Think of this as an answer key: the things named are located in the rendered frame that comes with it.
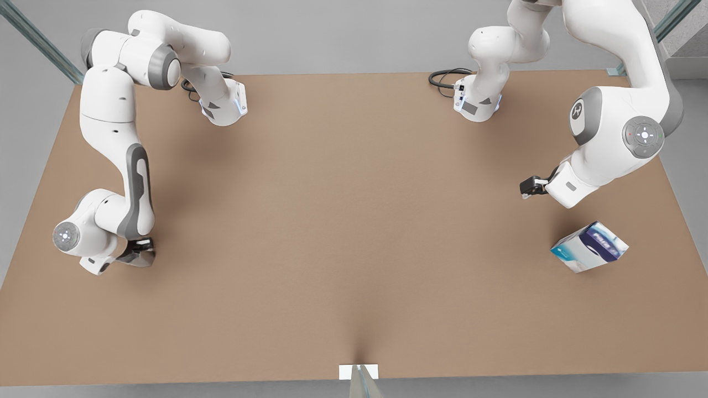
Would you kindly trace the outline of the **blue and white carton box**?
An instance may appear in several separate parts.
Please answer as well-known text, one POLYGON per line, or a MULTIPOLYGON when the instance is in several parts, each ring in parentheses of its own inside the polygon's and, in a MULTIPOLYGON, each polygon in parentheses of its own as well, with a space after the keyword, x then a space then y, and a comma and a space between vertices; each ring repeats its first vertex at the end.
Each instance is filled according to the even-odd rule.
POLYGON ((550 252, 574 274, 618 260, 629 246, 599 221, 560 239, 550 252))

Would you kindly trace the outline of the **silver frame post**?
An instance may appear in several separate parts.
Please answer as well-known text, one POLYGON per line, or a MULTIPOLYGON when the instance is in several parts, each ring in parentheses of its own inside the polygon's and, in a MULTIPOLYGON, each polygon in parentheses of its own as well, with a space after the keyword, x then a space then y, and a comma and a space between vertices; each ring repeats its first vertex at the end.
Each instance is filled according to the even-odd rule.
POLYGON ((375 380, 379 379, 377 364, 341 364, 339 380, 349 380, 349 398, 384 398, 375 380))
POLYGON ((708 0, 635 0, 673 79, 708 78, 708 0))
POLYGON ((84 74, 11 2, 0 0, 0 15, 42 55, 53 63, 75 85, 81 85, 84 74))

